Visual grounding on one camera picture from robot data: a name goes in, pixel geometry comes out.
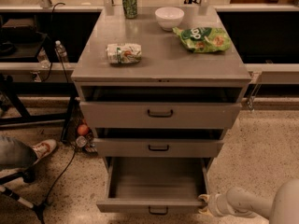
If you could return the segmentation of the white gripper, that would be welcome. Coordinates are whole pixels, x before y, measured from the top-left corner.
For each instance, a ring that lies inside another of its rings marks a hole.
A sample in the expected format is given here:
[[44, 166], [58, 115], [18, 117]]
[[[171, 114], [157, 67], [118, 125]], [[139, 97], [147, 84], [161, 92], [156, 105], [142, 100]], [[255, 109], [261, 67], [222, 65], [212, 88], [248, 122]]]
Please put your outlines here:
[[208, 207], [199, 208], [201, 215], [213, 215], [214, 217], [224, 217], [230, 214], [229, 204], [225, 194], [201, 194], [200, 201], [207, 203]]

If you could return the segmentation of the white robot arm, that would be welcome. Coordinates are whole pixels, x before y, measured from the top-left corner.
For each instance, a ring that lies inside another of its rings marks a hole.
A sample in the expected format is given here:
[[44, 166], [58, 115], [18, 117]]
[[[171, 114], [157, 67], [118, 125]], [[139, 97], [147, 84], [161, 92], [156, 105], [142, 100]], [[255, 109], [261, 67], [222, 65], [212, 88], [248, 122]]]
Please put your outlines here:
[[206, 206], [198, 212], [213, 217], [245, 217], [257, 215], [269, 224], [299, 224], [299, 180], [282, 184], [273, 199], [265, 199], [245, 189], [233, 187], [224, 194], [201, 194], [198, 196]]

